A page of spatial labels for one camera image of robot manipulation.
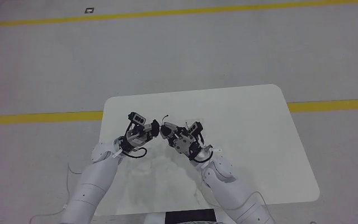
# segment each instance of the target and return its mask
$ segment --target white cable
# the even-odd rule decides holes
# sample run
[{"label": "white cable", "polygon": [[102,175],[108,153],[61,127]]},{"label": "white cable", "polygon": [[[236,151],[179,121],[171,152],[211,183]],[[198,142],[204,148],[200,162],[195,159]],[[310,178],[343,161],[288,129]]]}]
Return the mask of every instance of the white cable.
[{"label": "white cable", "polygon": [[51,214],[36,214],[34,216],[32,216],[29,220],[29,224],[31,224],[32,219],[35,217],[45,217],[45,216],[54,216],[56,214],[60,214],[61,212],[63,212],[65,210],[65,207],[67,206],[67,204],[69,203],[70,200],[70,194],[69,194],[69,189],[68,189],[68,174],[69,172],[71,172],[72,174],[81,174],[81,172],[73,172],[71,170],[71,168],[69,167],[69,163],[67,163],[67,174],[66,174],[66,190],[67,190],[67,202],[65,204],[65,206],[61,209],[61,211],[56,212],[56,213],[51,213]]}]

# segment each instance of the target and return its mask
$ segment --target black cable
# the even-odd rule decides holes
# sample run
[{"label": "black cable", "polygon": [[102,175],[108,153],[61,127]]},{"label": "black cable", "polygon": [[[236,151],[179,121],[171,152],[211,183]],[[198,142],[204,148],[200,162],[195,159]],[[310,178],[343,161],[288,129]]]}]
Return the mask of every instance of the black cable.
[{"label": "black cable", "polygon": [[142,158],[142,157],[146,156],[148,150],[146,148],[144,148],[144,147],[141,147],[141,148],[138,149],[138,151],[141,150],[141,149],[145,150],[145,153],[143,155],[141,155],[141,156],[131,156],[130,154],[125,153],[124,151],[122,151],[122,153],[125,154],[126,156],[130,157],[130,158]]},{"label": "black cable", "polygon": [[202,161],[196,160],[195,158],[193,158],[192,160],[194,162],[197,162],[198,164],[203,164],[204,162],[208,162],[212,158],[213,154],[214,154],[214,151],[211,150],[211,154],[210,154],[209,158],[202,160]]},{"label": "black cable", "polygon": [[[164,118],[166,118],[167,116],[169,116],[169,114],[165,115]],[[164,118],[162,119],[162,125],[163,125]]]}]

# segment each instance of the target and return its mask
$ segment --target yellow floor line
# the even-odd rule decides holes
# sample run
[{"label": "yellow floor line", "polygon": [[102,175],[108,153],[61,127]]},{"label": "yellow floor line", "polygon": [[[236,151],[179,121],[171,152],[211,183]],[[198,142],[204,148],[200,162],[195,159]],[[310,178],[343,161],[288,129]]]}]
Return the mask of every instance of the yellow floor line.
[{"label": "yellow floor line", "polygon": [[135,12],[135,13],[121,13],[121,14],[111,14],[111,15],[81,16],[81,17],[67,17],[67,18],[45,18],[40,20],[0,21],[0,26],[57,24],[63,22],[85,22],[85,21],[95,21],[95,20],[119,20],[124,18],[174,16],[174,15],[188,15],[188,14],[216,13],[216,12],[238,12],[238,11],[253,11],[253,10],[273,10],[279,8],[330,6],[335,4],[355,4],[355,3],[358,3],[358,0],[322,0],[322,1],[307,1],[307,2],[256,4],[256,5],[248,5],[248,6],[191,8],[186,10]]},{"label": "yellow floor line", "polygon": [[[291,113],[358,110],[358,100],[289,102],[287,105]],[[103,111],[0,115],[0,125],[44,122],[86,122],[102,120],[102,115]]]},{"label": "yellow floor line", "polygon": [[289,102],[287,106],[291,113],[358,110],[358,100]]}]

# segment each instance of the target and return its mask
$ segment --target gray floor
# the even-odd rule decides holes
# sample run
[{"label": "gray floor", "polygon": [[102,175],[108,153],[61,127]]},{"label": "gray floor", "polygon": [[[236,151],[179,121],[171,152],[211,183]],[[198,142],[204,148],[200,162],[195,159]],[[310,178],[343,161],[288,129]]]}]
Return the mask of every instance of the gray floor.
[{"label": "gray floor", "polygon": [[[0,20],[83,16],[92,6],[122,13],[233,4],[247,2],[3,0]],[[0,114],[102,110],[111,96],[264,83],[280,86],[287,102],[356,99],[357,19],[358,6],[346,5],[0,27]],[[277,223],[358,223],[357,111],[292,116],[321,196],[270,205],[272,215]],[[100,122],[0,126],[0,223],[61,209],[66,163],[83,170],[99,132]],[[75,183],[71,176],[70,190]]]}]

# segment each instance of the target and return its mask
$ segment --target robotic hand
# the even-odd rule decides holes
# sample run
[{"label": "robotic hand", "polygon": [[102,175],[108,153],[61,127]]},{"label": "robotic hand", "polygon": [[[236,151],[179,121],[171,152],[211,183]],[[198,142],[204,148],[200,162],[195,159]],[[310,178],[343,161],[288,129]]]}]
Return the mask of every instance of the robotic hand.
[{"label": "robotic hand", "polygon": [[222,209],[237,224],[275,223],[258,198],[253,196],[260,193],[234,177],[230,162],[222,156],[216,156],[211,145],[204,146],[202,130],[200,122],[195,122],[189,129],[164,122],[160,133],[171,147],[188,157]]},{"label": "robotic hand", "polygon": [[[135,112],[130,113],[128,119],[130,124],[124,136],[111,143],[100,142],[93,149],[93,164],[82,172],[73,196],[64,207],[66,209],[60,223],[89,224],[98,204],[110,188],[122,159],[126,156],[145,156],[147,149],[141,146],[159,135],[159,123],[156,120],[145,124],[145,118]],[[145,153],[137,157],[130,155],[138,147],[144,149]]]}]

